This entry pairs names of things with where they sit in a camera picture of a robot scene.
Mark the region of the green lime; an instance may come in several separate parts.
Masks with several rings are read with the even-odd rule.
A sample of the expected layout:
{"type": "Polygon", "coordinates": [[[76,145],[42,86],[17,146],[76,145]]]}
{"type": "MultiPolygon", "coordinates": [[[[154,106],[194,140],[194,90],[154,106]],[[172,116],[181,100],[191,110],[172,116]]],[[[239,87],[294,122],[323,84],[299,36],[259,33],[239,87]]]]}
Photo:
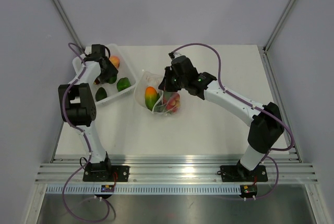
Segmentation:
{"type": "Polygon", "coordinates": [[[108,83],[109,84],[113,84],[113,83],[115,83],[117,81],[117,76],[113,76],[113,77],[111,77],[109,80],[108,80],[108,83]]]}

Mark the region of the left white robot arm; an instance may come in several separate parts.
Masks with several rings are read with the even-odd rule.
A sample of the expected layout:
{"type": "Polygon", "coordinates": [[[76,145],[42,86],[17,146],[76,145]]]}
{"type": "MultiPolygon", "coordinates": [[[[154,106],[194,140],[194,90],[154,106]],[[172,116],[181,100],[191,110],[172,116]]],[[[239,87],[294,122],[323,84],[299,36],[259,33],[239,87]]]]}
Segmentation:
{"type": "Polygon", "coordinates": [[[91,90],[96,79],[104,83],[118,74],[109,57],[110,50],[105,45],[93,44],[89,54],[77,54],[80,67],[73,80],[58,87],[62,119],[78,133],[88,154],[86,163],[80,165],[85,182],[118,179],[97,133],[97,108],[91,90]]]}

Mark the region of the white plastic basket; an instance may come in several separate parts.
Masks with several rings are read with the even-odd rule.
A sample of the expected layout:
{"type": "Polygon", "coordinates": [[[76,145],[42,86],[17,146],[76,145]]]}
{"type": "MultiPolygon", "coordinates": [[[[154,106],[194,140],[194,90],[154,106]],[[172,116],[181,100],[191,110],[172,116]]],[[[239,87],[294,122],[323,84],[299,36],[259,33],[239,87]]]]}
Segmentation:
{"type": "Polygon", "coordinates": [[[134,91],[138,79],[129,59],[115,44],[93,44],[77,53],[76,73],[69,82],[69,100],[83,105],[105,105],[134,91]]]}

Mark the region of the clear zip top bag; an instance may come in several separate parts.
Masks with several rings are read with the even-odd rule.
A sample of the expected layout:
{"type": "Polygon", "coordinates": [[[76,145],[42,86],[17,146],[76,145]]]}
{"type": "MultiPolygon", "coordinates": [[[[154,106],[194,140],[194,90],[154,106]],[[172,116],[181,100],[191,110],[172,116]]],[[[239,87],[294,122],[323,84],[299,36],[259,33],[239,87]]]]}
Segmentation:
{"type": "Polygon", "coordinates": [[[159,89],[162,79],[162,75],[143,70],[134,90],[134,99],[150,114],[173,115],[180,110],[181,96],[178,92],[159,89]]]}

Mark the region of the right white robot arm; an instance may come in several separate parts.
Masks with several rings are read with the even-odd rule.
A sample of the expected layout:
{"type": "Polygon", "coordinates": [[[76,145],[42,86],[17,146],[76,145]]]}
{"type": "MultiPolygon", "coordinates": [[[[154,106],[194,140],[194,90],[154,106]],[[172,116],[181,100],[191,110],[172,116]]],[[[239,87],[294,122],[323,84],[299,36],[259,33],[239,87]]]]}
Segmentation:
{"type": "Polygon", "coordinates": [[[242,180],[249,180],[255,175],[256,167],[284,132],[276,104],[251,104],[245,97],[220,85],[214,75],[199,73],[184,55],[173,59],[170,66],[164,69],[159,89],[166,92],[184,89],[192,96],[224,108],[249,127],[248,147],[236,165],[237,175],[242,180]]]}

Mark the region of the yellow red mango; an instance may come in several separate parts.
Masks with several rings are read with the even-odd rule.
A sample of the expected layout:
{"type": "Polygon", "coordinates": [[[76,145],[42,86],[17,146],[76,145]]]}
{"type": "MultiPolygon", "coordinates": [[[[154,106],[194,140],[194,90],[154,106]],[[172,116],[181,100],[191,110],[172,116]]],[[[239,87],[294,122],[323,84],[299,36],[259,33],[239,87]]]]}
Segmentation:
{"type": "Polygon", "coordinates": [[[149,86],[146,88],[145,90],[145,105],[146,107],[152,111],[154,105],[156,104],[156,102],[158,101],[159,94],[157,93],[157,91],[155,90],[154,87],[149,86]]]}

